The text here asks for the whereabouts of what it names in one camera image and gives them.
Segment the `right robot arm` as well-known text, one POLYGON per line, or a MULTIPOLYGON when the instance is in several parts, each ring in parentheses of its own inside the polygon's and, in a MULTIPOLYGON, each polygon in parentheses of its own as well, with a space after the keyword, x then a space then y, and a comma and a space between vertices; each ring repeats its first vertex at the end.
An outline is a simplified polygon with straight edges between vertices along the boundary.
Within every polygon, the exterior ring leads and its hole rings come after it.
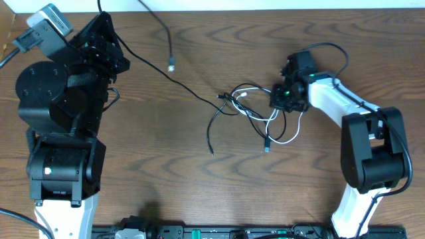
POLYGON ((287 57, 270 106, 287 113, 321 110, 341 128, 341 170, 347 182, 331 216, 335 238, 361 238, 380 201, 412 182, 404 121, 395 107, 380 108, 344 87, 337 75, 320 72, 309 50, 287 57))

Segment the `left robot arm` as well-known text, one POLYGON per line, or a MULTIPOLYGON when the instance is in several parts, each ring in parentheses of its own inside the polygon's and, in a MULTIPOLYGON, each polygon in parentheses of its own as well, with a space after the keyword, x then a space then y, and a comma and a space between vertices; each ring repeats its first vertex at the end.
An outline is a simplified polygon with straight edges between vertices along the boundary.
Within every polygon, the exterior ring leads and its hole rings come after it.
POLYGON ((100 121, 112 84, 130 63, 107 12, 72 39, 66 24, 43 17, 14 40, 21 52, 36 47, 45 55, 20 73, 15 89, 19 117, 29 125, 26 172, 40 235, 90 238, 106 154, 100 121))

